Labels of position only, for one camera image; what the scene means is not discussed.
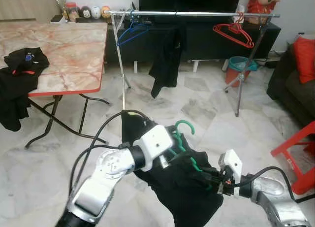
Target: trash bin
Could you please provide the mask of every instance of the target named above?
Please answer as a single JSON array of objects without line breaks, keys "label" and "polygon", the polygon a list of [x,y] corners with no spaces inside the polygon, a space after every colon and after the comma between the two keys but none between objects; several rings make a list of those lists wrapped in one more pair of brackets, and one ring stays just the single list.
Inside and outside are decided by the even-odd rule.
[{"label": "trash bin", "polygon": [[[248,61],[248,58],[241,57],[241,56],[235,56],[229,59],[228,69],[225,75],[225,82],[227,84],[232,82],[238,76],[238,74],[244,70],[247,61]],[[257,63],[255,61],[252,61],[248,69],[246,70],[245,80],[251,71],[257,71]],[[240,82],[237,81],[232,85],[232,87],[238,87],[239,85],[240,85]]]}]

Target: blue hanger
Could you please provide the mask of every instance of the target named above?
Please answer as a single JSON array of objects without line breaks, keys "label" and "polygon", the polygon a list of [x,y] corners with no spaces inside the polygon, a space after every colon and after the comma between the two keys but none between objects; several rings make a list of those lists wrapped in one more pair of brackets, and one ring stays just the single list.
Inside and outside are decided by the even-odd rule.
[{"label": "blue hanger", "polygon": [[[125,43],[127,43],[127,42],[133,40],[133,39],[136,38],[136,37],[139,37],[139,36],[142,35],[142,34],[145,34],[147,31],[149,31],[149,26],[147,26],[147,25],[145,25],[145,24],[134,24],[134,17],[133,17],[133,15],[132,15],[132,12],[133,12],[133,10],[130,12],[131,25],[130,25],[130,27],[129,27],[128,29],[126,29],[126,30],[123,32],[123,34],[121,34],[120,37],[118,38],[118,41],[117,41],[117,45],[118,45],[118,46],[124,45]],[[136,30],[140,30],[140,29],[141,29],[141,28],[138,28],[138,27],[145,27],[145,30],[142,31],[142,32],[140,32],[140,33],[138,33],[138,34],[136,34],[136,35],[134,35],[134,36],[132,36],[132,37],[130,37],[130,38],[128,38],[128,39],[126,39],[125,41],[121,42],[121,40],[122,40],[122,38],[124,37],[124,35],[127,34],[128,32],[132,33],[132,32],[134,32],[134,31],[136,31]]]}]

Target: red plastic stool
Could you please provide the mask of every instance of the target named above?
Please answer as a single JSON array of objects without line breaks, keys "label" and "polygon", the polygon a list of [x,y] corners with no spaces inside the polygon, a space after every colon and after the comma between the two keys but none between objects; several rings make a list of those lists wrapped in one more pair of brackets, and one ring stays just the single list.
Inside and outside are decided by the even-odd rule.
[{"label": "red plastic stool", "polygon": [[302,130],[300,130],[298,133],[296,133],[292,138],[290,138],[288,141],[281,144],[278,148],[273,150],[271,152],[271,155],[274,157],[280,153],[283,153],[286,157],[286,160],[289,162],[290,165],[292,165],[293,170],[295,174],[297,175],[297,181],[292,184],[292,190],[296,194],[303,194],[310,190],[311,188],[315,187],[315,167],[313,167],[311,170],[306,172],[305,174],[302,173],[300,167],[296,164],[296,161],[294,158],[290,155],[290,153],[287,151],[288,148],[294,146],[294,145],[308,145],[304,151],[310,152],[312,155],[314,155],[315,150],[315,141],[311,142],[299,142],[303,138],[307,137],[308,135],[315,133],[315,121],[308,124],[306,127],[304,127]]}]

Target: black cabinet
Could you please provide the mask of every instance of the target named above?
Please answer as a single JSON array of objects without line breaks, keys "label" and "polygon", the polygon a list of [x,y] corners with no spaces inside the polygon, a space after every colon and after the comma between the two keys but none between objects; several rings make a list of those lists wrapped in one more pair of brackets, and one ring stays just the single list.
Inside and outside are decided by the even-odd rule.
[{"label": "black cabinet", "polygon": [[[187,50],[182,54],[182,60],[210,60],[228,59],[233,56],[248,57],[251,49],[239,45],[212,30],[213,23],[188,23],[187,24]],[[151,62],[161,49],[165,35],[173,25],[152,25],[149,31],[121,46],[123,62]],[[244,23],[243,29],[248,32],[256,42],[260,30],[259,26]],[[255,54],[255,58],[266,58],[280,32],[274,24],[268,26],[267,32]],[[120,29],[120,36],[125,29]],[[108,26],[105,60],[118,62],[116,43],[112,25]]]}]

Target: red statue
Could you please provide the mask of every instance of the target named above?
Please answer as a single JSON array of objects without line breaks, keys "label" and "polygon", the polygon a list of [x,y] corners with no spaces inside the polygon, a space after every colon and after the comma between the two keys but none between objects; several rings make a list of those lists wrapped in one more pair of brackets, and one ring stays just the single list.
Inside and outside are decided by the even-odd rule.
[{"label": "red statue", "polygon": [[[247,8],[248,13],[270,14],[275,5],[280,0],[250,0]],[[261,22],[265,23],[267,18],[261,18]],[[247,21],[253,24],[259,24],[258,17],[247,18]]]}]

